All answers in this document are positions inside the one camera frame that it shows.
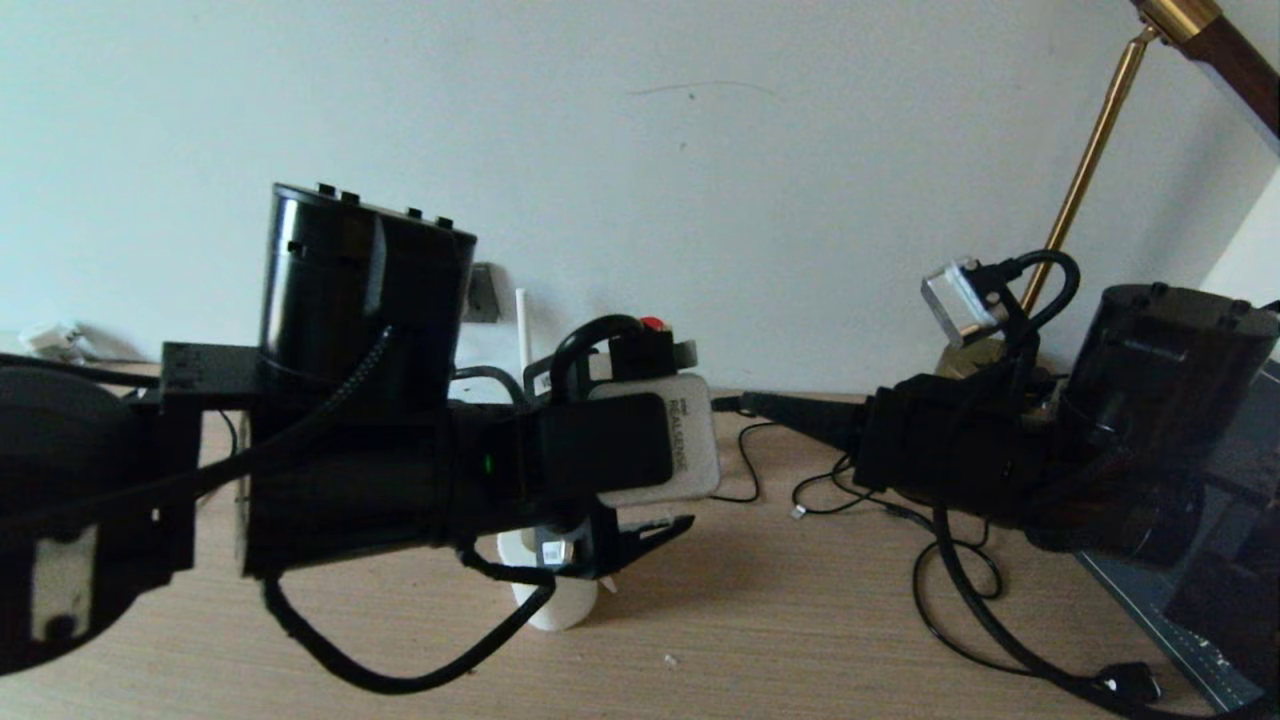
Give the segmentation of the white wifi router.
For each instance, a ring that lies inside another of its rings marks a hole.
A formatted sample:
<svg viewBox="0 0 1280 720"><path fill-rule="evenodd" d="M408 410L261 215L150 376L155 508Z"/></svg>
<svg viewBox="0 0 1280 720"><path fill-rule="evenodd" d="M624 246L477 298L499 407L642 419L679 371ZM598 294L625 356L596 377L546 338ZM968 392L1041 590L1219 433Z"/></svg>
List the white wifi router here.
<svg viewBox="0 0 1280 720"><path fill-rule="evenodd" d="M526 404L534 397L532 387L525 380L534 360L529 291L516 286L498 305L489 320L477 319L472 310L463 314L454 380L492 380L500 388L503 400Z"/></svg>

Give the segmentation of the white toilet paper roll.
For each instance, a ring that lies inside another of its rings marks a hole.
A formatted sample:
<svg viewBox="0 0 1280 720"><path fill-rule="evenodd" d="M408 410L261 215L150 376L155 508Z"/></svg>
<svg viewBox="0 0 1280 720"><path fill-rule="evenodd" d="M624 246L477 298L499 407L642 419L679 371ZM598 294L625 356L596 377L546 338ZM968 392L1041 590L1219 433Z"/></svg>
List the white toilet paper roll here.
<svg viewBox="0 0 1280 720"><path fill-rule="evenodd" d="M509 566L539 569L540 561L547 560L552 569L559 569L570 560L586 557L580 541L531 527L502 532L495 546L500 561ZM543 632L568 630L586 620L602 588L611 593L617 591L612 577L595 580L561 577L556 580L554 596L532 615L530 624Z"/></svg>

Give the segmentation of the dark blue paper bag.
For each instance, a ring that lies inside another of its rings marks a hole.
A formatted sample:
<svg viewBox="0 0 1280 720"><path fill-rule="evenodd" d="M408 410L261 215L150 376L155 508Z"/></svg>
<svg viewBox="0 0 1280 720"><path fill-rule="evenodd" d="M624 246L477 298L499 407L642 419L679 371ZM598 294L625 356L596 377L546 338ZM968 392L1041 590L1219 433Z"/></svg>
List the dark blue paper bag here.
<svg viewBox="0 0 1280 720"><path fill-rule="evenodd" d="M1189 518L1166 569L1080 564L1219 712L1280 720L1280 361L1268 360L1207 459L1172 478Z"/></svg>

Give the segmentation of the brass desk lamp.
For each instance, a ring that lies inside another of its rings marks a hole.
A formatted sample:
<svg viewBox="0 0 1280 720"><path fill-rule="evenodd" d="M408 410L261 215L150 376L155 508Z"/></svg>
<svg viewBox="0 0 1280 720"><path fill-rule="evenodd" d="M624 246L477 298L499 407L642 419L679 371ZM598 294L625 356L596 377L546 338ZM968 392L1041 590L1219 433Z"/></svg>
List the brass desk lamp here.
<svg viewBox="0 0 1280 720"><path fill-rule="evenodd" d="M1280 67L1247 38L1220 0L1123 3L1132 8L1140 28L1126 41L1115 64L1091 135L1050 225L1044 251L1064 250L1151 44L1174 49L1219 83L1228 97L1240 104L1260 137L1274 145L1272 152L1280 158ZM1019 309L1028 316L1048 309L1050 301L1042 301L1042 295L1050 268L1048 261L1037 261L1028 270L1030 277L1018 300ZM963 379L995 363L1011 345L1009 340L996 340L997 333L995 328L979 325L975 332L961 333L960 340L948 340L934 373Z"/></svg>

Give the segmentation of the grey wall socket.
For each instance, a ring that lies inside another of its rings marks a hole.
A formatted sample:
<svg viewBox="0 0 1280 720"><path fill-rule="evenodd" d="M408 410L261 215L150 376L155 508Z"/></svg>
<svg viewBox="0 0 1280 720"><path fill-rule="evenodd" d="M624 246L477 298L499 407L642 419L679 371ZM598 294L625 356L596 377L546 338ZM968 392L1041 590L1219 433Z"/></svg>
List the grey wall socket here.
<svg viewBox="0 0 1280 720"><path fill-rule="evenodd" d="M477 324L500 322L500 297L497 288L495 265L475 263L471 268L465 320Z"/></svg>

